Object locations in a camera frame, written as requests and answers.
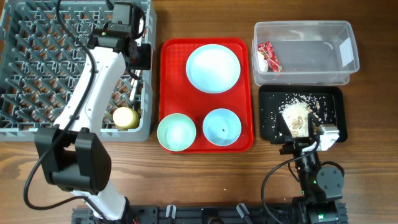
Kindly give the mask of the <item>large light blue plate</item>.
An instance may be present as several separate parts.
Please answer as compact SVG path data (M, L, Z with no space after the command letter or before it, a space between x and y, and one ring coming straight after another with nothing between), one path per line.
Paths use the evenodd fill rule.
M204 93L219 94L238 82L241 66L236 54L219 44L195 49L188 57L185 71L189 82Z

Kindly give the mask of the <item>light blue small bowl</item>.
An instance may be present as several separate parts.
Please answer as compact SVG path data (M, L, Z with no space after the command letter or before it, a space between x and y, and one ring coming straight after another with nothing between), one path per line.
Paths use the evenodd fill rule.
M203 120L203 134L212 144L226 147L235 143L242 131L239 117L231 110L218 108L210 111Z

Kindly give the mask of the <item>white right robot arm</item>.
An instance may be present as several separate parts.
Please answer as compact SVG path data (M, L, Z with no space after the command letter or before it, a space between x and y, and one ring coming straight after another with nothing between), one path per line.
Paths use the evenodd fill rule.
M291 154L289 159L274 167L262 183L262 206L268 216L276 223L282 223L277 212L269 209L265 200L265 186L268 178L282 166L295 164L294 175L300 183L302 196L292 201L292 211L285 219L288 223L348 223L345 204L339 203L343 198L345 171L332 161L321 162L318 152L329 149L340 136L334 124L321 124L316 117L307 115L308 136L295 138L287 126L282 114L277 115L278 130L285 139L280 154Z

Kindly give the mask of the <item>mint green bowl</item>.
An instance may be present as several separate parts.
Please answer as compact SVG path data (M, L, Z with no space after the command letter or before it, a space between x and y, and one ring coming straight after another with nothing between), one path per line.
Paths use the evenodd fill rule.
M171 152L188 149L195 141L195 123L185 114L173 113L164 117L157 128L157 139L162 147Z

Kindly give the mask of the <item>cream plastic spoon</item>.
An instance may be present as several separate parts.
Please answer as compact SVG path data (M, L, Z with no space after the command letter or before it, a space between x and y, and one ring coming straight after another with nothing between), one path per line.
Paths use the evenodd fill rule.
M129 96L129 100L133 103L134 99L135 99L135 95L136 95L136 90L137 90L137 85L138 85L139 81L136 79L132 79L131 80L131 93Z

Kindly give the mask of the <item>white tissue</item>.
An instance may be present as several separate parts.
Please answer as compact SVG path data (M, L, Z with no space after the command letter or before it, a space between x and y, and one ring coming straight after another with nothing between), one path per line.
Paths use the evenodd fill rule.
M261 72L267 72L269 69L267 60L265 59L264 55L261 52L257 52L258 57L258 66Z

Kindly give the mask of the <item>yellow plastic cup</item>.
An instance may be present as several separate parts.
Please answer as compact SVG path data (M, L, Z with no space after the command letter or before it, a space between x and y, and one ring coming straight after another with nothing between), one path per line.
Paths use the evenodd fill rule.
M113 113L113 121L119 129L135 129L139 126L140 117L136 110L120 107Z

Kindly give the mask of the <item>red strawberry cake wrapper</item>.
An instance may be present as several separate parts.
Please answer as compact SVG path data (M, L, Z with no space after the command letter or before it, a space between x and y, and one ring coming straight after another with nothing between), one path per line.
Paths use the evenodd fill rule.
M284 69L282 68L282 65L280 64L272 44L268 42L263 42L257 46L257 51L261 52L265 59L267 60L269 69L271 69L272 72L283 72Z

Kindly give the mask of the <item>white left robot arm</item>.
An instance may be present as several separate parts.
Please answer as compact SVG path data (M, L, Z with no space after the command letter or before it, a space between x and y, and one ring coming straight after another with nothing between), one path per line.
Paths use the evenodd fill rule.
M110 182L111 158L99 134L103 117L121 76L130 70L150 70L150 44L137 45L139 31L100 29L84 46L87 60L72 97L51 128L39 128L34 142L39 160L24 187L28 191L39 167L48 184L84 200L107 223L137 223L129 200Z

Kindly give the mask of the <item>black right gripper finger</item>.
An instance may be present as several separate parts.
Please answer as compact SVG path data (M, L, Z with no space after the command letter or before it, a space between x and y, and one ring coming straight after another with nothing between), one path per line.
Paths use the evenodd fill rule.
M292 133L290 132L289 127L287 126L287 123L285 122L284 117L282 116L282 113L278 113L276 116L276 131L277 131L277 139L278 140L292 140L293 136Z
M315 135L317 134L318 127L320 126L320 122L318 118L313 114L309 113L307 115L307 120L308 120L308 136L310 138L314 138Z

